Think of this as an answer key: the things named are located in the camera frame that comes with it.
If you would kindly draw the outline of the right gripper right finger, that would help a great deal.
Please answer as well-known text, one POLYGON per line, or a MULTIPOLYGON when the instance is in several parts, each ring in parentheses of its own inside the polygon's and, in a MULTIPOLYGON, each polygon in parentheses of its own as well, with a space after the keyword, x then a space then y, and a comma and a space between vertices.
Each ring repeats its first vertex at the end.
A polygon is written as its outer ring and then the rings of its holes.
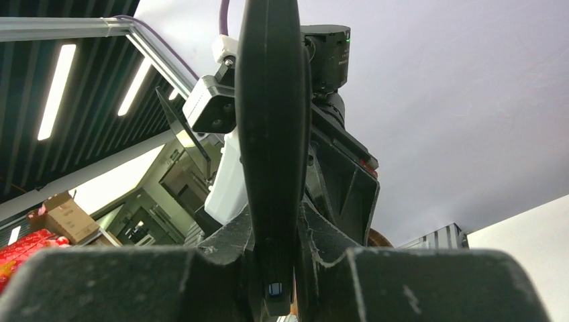
POLYGON ((547 321, 528 275, 495 250, 364 247, 304 203, 301 321, 547 321))

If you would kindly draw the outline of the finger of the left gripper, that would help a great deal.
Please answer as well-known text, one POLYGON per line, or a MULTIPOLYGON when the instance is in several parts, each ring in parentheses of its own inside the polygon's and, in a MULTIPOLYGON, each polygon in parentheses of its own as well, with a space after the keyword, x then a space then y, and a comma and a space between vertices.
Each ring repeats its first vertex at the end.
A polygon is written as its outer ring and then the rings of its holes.
POLYGON ((197 154, 201 156, 203 159, 203 165, 202 167, 199 167, 199 170, 204 174, 205 178, 211 178, 211 158, 208 155, 206 149, 190 129, 187 120, 182 117, 164 97, 164 91, 161 89, 161 87, 156 87, 155 92, 158 96, 158 100, 162 106, 170 129, 175 135, 176 139, 190 157, 193 158, 194 156, 197 156, 197 154))

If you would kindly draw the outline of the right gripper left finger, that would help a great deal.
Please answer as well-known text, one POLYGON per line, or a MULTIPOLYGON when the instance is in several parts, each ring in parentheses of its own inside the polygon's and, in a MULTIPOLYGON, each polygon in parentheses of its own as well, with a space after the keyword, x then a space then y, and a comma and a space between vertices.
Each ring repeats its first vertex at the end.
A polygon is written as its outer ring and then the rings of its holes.
POLYGON ((1 295, 2 321, 252 321, 242 212, 195 247, 45 248, 1 295))

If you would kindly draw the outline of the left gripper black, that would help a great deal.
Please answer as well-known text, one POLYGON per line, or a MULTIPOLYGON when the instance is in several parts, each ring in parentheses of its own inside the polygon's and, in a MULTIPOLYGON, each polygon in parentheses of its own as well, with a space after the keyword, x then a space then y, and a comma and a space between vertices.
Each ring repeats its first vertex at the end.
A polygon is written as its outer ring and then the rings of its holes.
POLYGON ((313 103, 311 121, 306 195, 320 215, 366 246, 380 190, 377 159, 313 103))

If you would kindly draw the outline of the black phone dark case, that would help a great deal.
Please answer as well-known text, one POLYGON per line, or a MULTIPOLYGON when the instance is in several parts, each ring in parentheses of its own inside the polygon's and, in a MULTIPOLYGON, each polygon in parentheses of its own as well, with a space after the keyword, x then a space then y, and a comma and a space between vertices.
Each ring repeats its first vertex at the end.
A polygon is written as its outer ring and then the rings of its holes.
POLYGON ((236 118, 266 311, 287 315, 310 126, 309 69, 296 1, 247 1, 236 118))

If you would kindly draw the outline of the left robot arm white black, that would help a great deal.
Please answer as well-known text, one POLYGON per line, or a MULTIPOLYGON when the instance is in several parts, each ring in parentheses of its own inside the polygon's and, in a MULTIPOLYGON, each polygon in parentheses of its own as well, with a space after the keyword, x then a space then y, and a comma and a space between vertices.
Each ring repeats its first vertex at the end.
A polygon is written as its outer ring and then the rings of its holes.
MULTIPOLYGON (((304 25, 301 41, 311 73, 311 140, 305 193, 316 210, 355 242, 387 246, 371 228, 380 190, 377 159, 345 129, 339 94, 348 78, 351 29, 345 25, 304 25)), ((193 219, 211 235, 248 202, 234 99, 238 42, 220 35, 212 45, 219 69, 202 76, 181 112, 162 101, 164 114, 187 156, 203 169, 191 175, 205 184, 205 202, 193 219)))

